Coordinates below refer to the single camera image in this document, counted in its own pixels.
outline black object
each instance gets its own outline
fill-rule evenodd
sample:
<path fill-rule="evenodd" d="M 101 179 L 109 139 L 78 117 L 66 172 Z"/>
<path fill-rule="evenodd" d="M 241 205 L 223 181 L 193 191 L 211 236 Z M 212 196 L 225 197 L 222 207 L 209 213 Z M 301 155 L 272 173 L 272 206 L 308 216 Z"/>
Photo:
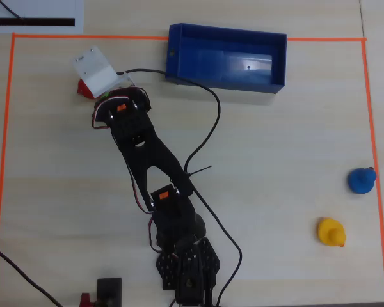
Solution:
<path fill-rule="evenodd" d="M 212 288 L 220 262 L 205 238 L 203 219 L 190 199 L 193 184 L 179 161 L 156 135 L 148 117 L 150 101 L 142 88 L 119 88 L 94 105 L 93 120 L 111 129 L 141 195 L 157 226 L 157 244 L 163 252 L 157 268 L 163 289 L 175 290 L 183 306 L 212 306 Z M 149 195 L 147 170 L 156 166 L 172 184 Z"/>
<path fill-rule="evenodd" d="M 65 26 L 74 27 L 75 18 L 0 18 L 0 26 Z"/>
<path fill-rule="evenodd" d="M 189 198 L 178 194 L 171 184 L 151 195 L 156 209 L 152 219 L 158 229 L 157 243 L 166 254 L 183 251 L 205 236 L 204 220 Z"/>
<path fill-rule="evenodd" d="M 192 195 L 192 183 L 179 161 L 156 135 L 147 112 L 148 95 L 142 88 L 119 88 L 109 92 L 94 106 L 96 122 L 104 122 L 121 151 L 149 211 L 155 210 L 147 190 L 147 171 L 156 166 L 167 174 L 183 197 Z"/>
<path fill-rule="evenodd" d="M 121 302 L 121 278 L 97 279 L 97 300 L 94 302 L 94 307 L 121 307 Z"/>
<path fill-rule="evenodd" d="M 204 237 L 178 256 L 161 253 L 156 267 L 162 277 L 162 289 L 175 290 L 178 304 L 212 306 L 212 289 L 220 261 L 208 238 Z"/>

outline wire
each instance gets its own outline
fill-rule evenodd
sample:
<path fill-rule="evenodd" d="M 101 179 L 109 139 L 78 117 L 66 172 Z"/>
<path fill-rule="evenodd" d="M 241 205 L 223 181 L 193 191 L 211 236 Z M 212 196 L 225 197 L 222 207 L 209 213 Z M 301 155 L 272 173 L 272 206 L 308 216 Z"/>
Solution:
<path fill-rule="evenodd" d="M 1 4 L 7 11 L 9 11 L 14 17 L 16 17 L 16 18 L 18 18 L 18 19 L 24 21 L 24 19 L 23 19 L 20 15 L 17 15 L 15 12 L 13 12 L 8 6 L 6 6 L 6 5 L 2 2 L 2 0 L 0 0 L 0 4 Z"/>
<path fill-rule="evenodd" d="M 173 299 L 173 301 L 169 304 L 169 307 L 172 307 L 173 304 L 175 304 L 175 301 L 177 300 L 177 298 Z"/>
<path fill-rule="evenodd" d="M 186 162 L 185 162 L 185 166 L 184 166 L 184 171 L 185 173 L 188 174 L 188 164 L 189 162 L 191 161 L 191 159 L 193 158 L 193 156 L 203 147 L 205 146 L 206 142 L 209 140 L 209 138 L 212 136 L 212 133 L 214 132 L 216 126 L 218 125 L 218 122 L 219 122 L 219 119 L 220 119 L 220 113 L 221 113 L 221 106 L 220 106 L 220 100 L 219 100 L 219 97 L 217 96 L 217 94 L 215 94 L 214 91 L 212 91 L 210 88 L 202 85 L 202 84 L 199 84 L 199 83 L 196 83 L 194 81 L 191 81 L 191 80 L 188 80 L 188 79 L 185 79 L 185 78 L 182 78 L 182 77 L 177 77 L 175 75 L 172 75 L 172 74 L 168 74 L 162 70 L 156 70 L 156 69 L 144 69 L 144 68 L 139 68 L 139 69 L 130 69 L 130 70 L 127 70 L 125 71 L 126 74 L 130 74 L 131 72 L 154 72 L 154 73 L 157 73 L 157 74 L 161 74 L 161 75 L 165 75 L 167 77 L 171 77 L 171 78 L 174 78 L 174 79 L 178 79 L 180 81 L 183 81 L 183 82 L 186 82 L 186 83 L 189 83 L 189 84 L 193 84 L 195 86 L 198 86 L 200 88 L 203 88 L 204 90 L 207 90 L 209 93 L 211 93 L 215 99 L 216 99 L 216 103 L 218 104 L 218 114 L 216 116 L 216 120 L 212 126 L 212 128 L 210 129 L 208 135 L 206 136 L 206 138 L 202 141 L 202 143 L 189 155 L 189 157 L 186 159 Z M 117 72 L 116 73 L 117 75 L 123 75 L 124 72 Z M 237 271 L 239 270 L 240 266 L 241 266 L 241 263 L 242 263 L 242 250 L 241 248 L 239 247 L 239 245 L 236 243 L 236 241 L 232 238 L 232 236 L 228 233 L 228 231 L 225 229 L 225 227 L 223 227 L 221 221 L 219 220 L 219 218 L 217 217 L 217 215 L 215 214 L 215 212 L 212 210 L 212 208 L 208 205 L 208 203 L 204 200 L 204 198 L 202 197 L 202 195 L 198 192 L 198 190 L 196 189 L 196 187 L 193 185 L 193 191 L 195 192 L 195 194 L 199 197 L 200 201 L 205 205 L 206 209 L 212 214 L 213 218 L 215 218 L 216 222 L 218 223 L 219 227 L 222 229 L 223 233 L 228 237 L 228 239 L 233 243 L 233 245 L 236 247 L 237 251 L 239 252 L 239 261 L 237 262 L 237 265 L 236 265 L 236 268 L 235 270 L 233 271 L 232 275 L 229 277 L 228 281 L 225 283 L 225 285 L 223 286 L 223 288 L 221 289 L 220 293 L 219 293 L 219 296 L 218 296 L 218 302 L 216 303 L 216 307 L 220 307 L 219 306 L 219 303 L 220 303 L 220 300 L 221 300 L 221 297 L 224 293 L 224 291 L 226 290 L 226 288 L 229 286 L 230 282 L 234 279 Z"/>
<path fill-rule="evenodd" d="M 148 233 L 149 233 L 149 245 L 150 247 L 152 248 L 153 251 L 155 251 L 156 253 L 162 253 L 162 251 L 156 249 L 153 245 L 152 245 L 152 236 L 151 236 L 151 226 L 152 226 L 152 221 L 154 219 L 151 217 L 150 220 L 149 220 L 149 223 L 148 223 Z"/>
<path fill-rule="evenodd" d="M 7 261 L 8 264 L 10 264 L 30 285 L 32 285 L 33 287 L 35 287 L 38 291 L 40 291 L 41 293 L 43 293 L 51 302 L 54 303 L 54 305 L 56 305 L 57 307 L 63 307 L 63 305 L 61 305 L 55 298 L 53 298 L 47 291 L 45 291 L 42 287 L 40 287 L 39 285 L 37 285 L 34 281 L 32 281 L 30 279 L 30 277 L 28 277 L 26 275 L 26 273 L 24 273 L 22 271 L 22 269 L 20 269 L 14 262 L 12 262 L 5 254 L 3 254 L 2 252 L 0 252 L 0 257 L 3 258 L 4 260 Z"/>
<path fill-rule="evenodd" d="M 143 213 L 146 214 L 152 214 L 153 212 L 146 211 L 143 207 L 142 204 L 140 203 L 140 200 L 138 199 L 138 194 L 136 193 L 136 187 L 135 187 L 135 180 L 134 180 L 134 175 L 131 172 L 131 169 L 129 168 L 127 161 L 125 162 L 128 168 L 129 176 L 131 177 L 131 184 L 132 184 L 132 191 L 134 192 L 134 197 L 135 197 L 135 202 L 138 205 L 138 207 L 141 209 Z"/>
<path fill-rule="evenodd" d="M 178 79 L 180 81 L 183 81 L 183 82 L 186 82 L 186 83 L 189 83 L 189 84 L 193 84 L 195 86 L 198 86 L 200 88 L 203 88 L 204 90 L 207 90 L 209 93 L 211 93 L 213 95 L 213 97 L 215 97 L 216 99 L 216 103 L 218 104 L 218 114 L 216 115 L 216 120 L 212 126 L 212 128 L 210 129 L 208 135 L 206 136 L 206 138 L 202 141 L 202 143 L 189 155 L 189 157 L 186 159 L 186 162 L 185 162 L 185 166 L 184 166 L 184 171 L 185 173 L 188 172 L 188 165 L 189 165 L 189 162 L 191 161 L 191 159 L 193 158 L 194 155 L 196 155 L 196 153 L 201 150 L 202 147 L 205 146 L 206 142 L 209 140 L 209 138 L 211 137 L 212 133 L 214 132 L 216 126 L 218 125 L 218 122 L 219 122 L 219 119 L 220 119 L 220 100 L 219 100 L 219 97 L 217 96 L 217 94 L 215 94 L 214 91 L 212 91 L 210 88 L 202 85 L 202 84 L 199 84 L 197 82 L 194 82 L 192 80 L 188 80 L 188 79 L 185 79 L 185 78 L 182 78 L 182 77 L 177 77 L 176 75 L 172 75 L 172 74 L 168 74 L 167 72 L 164 72 L 163 70 L 157 70 L 157 69 L 144 69 L 144 68 L 137 68 L 137 69 L 130 69 L 130 70 L 127 70 L 125 71 L 126 74 L 130 74 L 131 72 L 155 72 L 157 74 L 161 74 L 161 75 L 165 75 L 167 77 L 171 77 L 171 78 L 174 78 L 174 79 Z M 117 72 L 116 73 L 117 75 L 123 75 L 124 72 Z"/>
<path fill-rule="evenodd" d="M 218 296 L 218 302 L 216 303 L 216 307 L 219 307 L 219 303 L 220 303 L 220 299 L 222 297 L 222 294 L 223 292 L 226 290 L 226 288 L 229 286 L 230 282 L 232 281 L 232 279 L 235 277 L 237 271 L 239 270 L 240 266 L 241 266 L 241 263 L 242 263 L 242 250 L 241 248 L 239 247 L 239 245 L 237 245 L 237 243 L 235 242 L 235 240 L 232 238 L 232 236 L 228 233 L 228 231 L 226 231 L 225 227 L 223 227 L 221 221 L 219 220 L 219 218 L 217 217 L 216 213 L 212 210 L 212 208 L 207 204 L 207 202 L 204 200 L 204 198 L 202 197 L 202 195 L 198 192 L 198 190 L 196 189 L 196 187 L 192 184 L 193 186 L 193 191 L 195 192 L 195 194 L 199 197 L 200 201 L 204 204 L 204 206 L 206 207 L 206 209 L 212 214 L 213 218 L 215 218 L 216 222 L 218 223 L 219 227 L 222 229 L 223 233 L 229 238 L 229 240 L 233 243 L 233 245 L 236 247 L 237 251 L 239 252 L 239 261 L 237 262 L 237 265 L 236 265 L 236 268 L 235 270 L 233 271 L 232 275 L 229 277 L 228 281 L 225 283 L 225 285 L 223 286 L 222 290 L 220 291 L 219 293 L 219 296 Z"/>

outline blue rubber duck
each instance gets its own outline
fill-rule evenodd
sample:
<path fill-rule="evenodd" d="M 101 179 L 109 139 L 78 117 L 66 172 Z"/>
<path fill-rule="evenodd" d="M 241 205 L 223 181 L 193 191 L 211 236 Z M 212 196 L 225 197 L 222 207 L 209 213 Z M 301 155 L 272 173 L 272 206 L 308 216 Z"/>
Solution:
<path fill-rule="evenodd" d="M 356 168 L 347 177 L 348 186 L 356 194 L 365 194 L 372 190 L 377 179 L 374 168 Z"/>

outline white object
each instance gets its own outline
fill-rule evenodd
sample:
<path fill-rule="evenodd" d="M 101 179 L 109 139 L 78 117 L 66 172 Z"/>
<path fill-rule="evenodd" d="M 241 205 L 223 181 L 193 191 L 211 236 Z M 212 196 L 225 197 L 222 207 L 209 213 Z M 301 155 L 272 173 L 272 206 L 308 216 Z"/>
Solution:
<path fill-rule="evenodd" d="M 72 64 L 94 97 L 102 95 L 122 80 L 97 46 L 75 57 Z"/>
<path fill-rule="evenodd" d="M 0 33 L 82 34 L 84 0 L 6 0 L 5 4 L 21 17 L 74 18 L 75 26 L 0 26 Z M 0 4 L 0 18 L 12 18 Z"/>

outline black cable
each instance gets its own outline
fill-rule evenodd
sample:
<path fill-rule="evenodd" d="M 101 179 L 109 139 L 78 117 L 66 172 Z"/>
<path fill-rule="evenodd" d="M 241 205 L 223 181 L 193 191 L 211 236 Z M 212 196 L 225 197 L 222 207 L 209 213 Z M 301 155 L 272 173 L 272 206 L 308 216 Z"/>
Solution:
<path fill-rule="evenodd" d="M 218 125 L 218 122 L 219 122 L 219 118 L 220 118 L 220 100 L 219 100 L 219 97 L 217 96 L 217 94 L 215 94 L 214 91 L 212 91 L 210 88 L 202 85 L 202 84 L 199 84 L 197 82 L 194 82 L 192 80 L 188 80 L 188 79 L 185 79 L 185 78 L 181 78 L 181 77 L 177 77 L 176 75 L 172 75 L 172 74 L 168 74 L 167 72 L 164 72 L 162 70 L 157 70 L 157 69 L 144 69 L 144 68 L 137 68 L 137 69 L 130 69 L 130 70 L 127 70 L 125 73 L 127 74 L 130 74 L 131 72 L 155 72 L 157 74 L 161 74 L 161 75 L 165 75 L 167 77 L 171 77 L 171 78 L 174 78 L 174 79 L 178 79 L 180 81 L 183 81 L 183 82 L 186 82 L 186 83 L 189 83 L 189 84 L 193 84 L 195 86 L 198 86 L 200 88 L 203 88 L 204 90 L 207 90 L 209 93 L 211 93 L 213 95 L 213 97 L 215 97 L 216 99 L 216 102 L 218 103 L 218 115 L 216 116 L 216 120 L 212 126 L 212 129 L 209 131 L 208 135 L 206 136 L 206 138 L 204 139 L 204 141 L 189 155 L 189 157 L 186 159 L 186 162 L 185 162 L 185 166 L 184 166 L 184 171 L 185 173 L 188 172 L 188 164 L 189 162 L 191 161 L 191 159 L 193 158 L 193 156 L 203 147 L 205 146 L 206 142 L 208 141 L 208 139 L 211 137 L 212 133 L 214 132 L 216 126 Z M 124 72 L 117 72 L 116 73 L 117 75 L 123 75 Z"/>
<path fill-rule="evenodd" d="M 156 249 L 153 245 L 152 245 L 152 235 L 151 235 L 151 226 L 152 226 L 152 221 L 154 219 L 151 217 L 150 220 L 149 220 L 149 223 L 148 223 L 148 234 L 149 234 L 149 246 L 151 247 L 151 249 L 153 251 L 155 251 L 156 253 L 160 254 L 162 253 L 162 251 Z"/>
<path fill-rule="evenodd" d="M 0 0 L 0 4 L 6 9 L 8 10 L 14 17 L 20 19 L 20 20 L 24 20 L 20 15 L 17 15 L 15 12 L 13 12 L 8 6 L 6 6 L 2 0 Z"/>
<path fill-rule="evenodd" d="M 175 299 L 173 299 L 173 301 L 169 304 L 169 307 L 172 307 L 173 306 L 173 304 L 175 304 L 175 301 L 176 301 L 176 298 Z"/>
<path fill-rule="evenodd" d="M 229 277 L 228 281 L 225 283 L 225 285 L 223 286 L 222 290 L 220 291 L 219 293 L 219 296 L 218 296 L 218 302 L 216 303 L 216 307 L 219 307 L 219 303 L 220 303 L 220 299 L 222 297 L 222 294 L 223 292 L 225 291 L 225 289 L 229 286 L 230 282 L 232 281 L 232 279 L 235 277 L 237 271 L 239 270 L 240 266 L 241 266 L 241 263 L 242 263 L 242 250 L 241 248 L 239 247 L 239 245 L 237 245 L 237 243 L 235 242 L 235 240 L 230 236 L 230 234 L 228 233 L 228 231 L 226 231 L 225 227 L 223 227 L 221 221 L 219 220 L 219 218 L 217 217 L 217 215 L 215 214 L 215 212 L 212 210 L 212 208 L 207 204 L 207 202 L 204 200 L 204 198 L 202 197 L 202 195 L 198 192 L 198 190 L 196 189 L 196 187 L 193 185 L 193 191 L 195 192 L 195 194 L 199 197 L 200 201 L 204 204 L 204 206 L 206 207 L 206 209 L 212 214 L 213 218 L 215 218 L 216 222 L 218 222 L 218 225 L 219 227 L 222 229 L 223 233 L 229 238 L 229 240 L 233 243 L 233 245 L 236 247 L 237 251 L 239 252 L 239 261 L 237 262 L 237 266 L 235 268 L 235 270 L 233 271 L 232 275 Z"/>
<path fill-rule="evenodd" d="M 61 305 L 55 298 L 53 298 L 47 291 L 45 291 L 42 287 L 40 287 L 39 285 L 37 285 L 34 281 L 32 281 L 30 279 L 30 277 L 28 277 L 26 275 L 26 273 L 24 273 L 19 267 L 17 267 L 17 265 L 12 262 L 5 254 L 3 254 L 2 252 L 0 252 L 0 257 L 3 258 L 4 260 L 6 260 L 8 262 L 8 264 L 10 264 L 30 285 L 32 285 L 33 287 L 35 287 L 38 291 L 40 291 L 41 293 L 43 293 L 51 302 L 54 303 L 54 305 L 56 305 L 57 307 L 63 307 L 63 305 Z"/>
<path fill-rule="evenodd" d="M 167 77 L 171 77 L 171 78 L 174 78 L 174 79 L 178 79 L 180 81 L 183 81 L 183 82 L 186 82 L 186 83 L 189 83 L 189 84 L 193 84 L 195 86 L 198 86 L 200 88 L 203 88 L 204 90 L 207 90 L 209 93 L 211 93 L 215 99 L 216 99 L 216 102 L 218 104 L 218 115 L 216 116 L 216 120 L 214 122 L 214 125 L 212 126 L 212 129 L 209 131 L 208 135 L 206 136 L 206 138 L 204 139 L 204 141 L 189 155 L 189 157 L 186 159 L 186 162 L 185 162 L 185 166 L 184 166 L 184 171 L 185 173 L 188 173 L 188 164 L 190 162 L 190 160 L 193 158 L 193 156 L 206 144 L 206 142 L 208 141 L 208 139 L 212 136 L 212 133 L 214 132 L 216 126 L 218 125 L 218 122 L 219 122 L 219 119 L 220 119 L 220 112 L 221 112 L 221 107 L 220 107 L 220 100 L 219 100 L 219 97 L 217 96 L 217 94 L 215 94 L 214 91 L 212 91 L 210 88 L 202 85 L 202 84 L 199 84 L 199 83 L 196 83 L 194 81 L 191 81 L 191 80 L 188 80 L 188 79 L 185 79 L 185 78 L 182 78 L 182 77 L 177 77 L 176 75 L 172 75 L 172 74 L 168 74 L 162 70 L 156 70 L 156 69 L 144 69 L 144 68 L 139 68 L 139 69 L 130 69 L 130 70 L 127 70 L 125 71 L 125 73 L 127 74 L 130 74 L 131 72 L 155 72 L 157 74 L 161 74 L 161 75 L 165 75 Z M 117 72 L 116 73 L 117 75 L 123 75 L 124 73 L 123 72 Z M 237 271 L 239 270 L 240 266 L 241 266 L 241 263 L 242 263 L 242 250 L 241 248 L 239 247 L 239 245 L 237 245 L 236 241 L 232 238 L 232 236 L 228 233 L 228 231 L 225 229 L 225 227 L 223 227 L 221 221 L 219 220 L 219 218 L 217 217 L 217 215 L 215 214 L 215 212 L 212 210 L 212 208 L 207 204 L 207 202 L 204 200 L 204 198 L 202 197 L 202 195 L 198 192 L 198 190 L 196 189 L 196 187 L 193 185 L 193 191 L 195 192 L 195 194 L 199 197 L 200 201 L 205 205 L 206 209 L 212 214 L 213 218 L 215 218 L 216 222 L 218 223 L 219 227 L 222 229 L 223 233 L 228 237 L 228 239 L 233 243 L 233 245 L 236 247 L 237 251 L 239 252 L 239 261 L 236 265 L 236 268 L 235 270 L 233 271 L 232 275 L 229 277 L 228 281 L 225 283 L 225 285 L 223 286 L 222 290 L 220 291 L 219 293 L 219 296 L 218 296 L 218 302 L 216 303 L 216 307 L 220 307 L 219 306 L 219 303 L 220 303 L 220 299 L 224 293 L 224 291 L 226 290 L 226 288 L 229 286 L 230 282 L 233 280 L 233 278 L 235 277 Z"/>

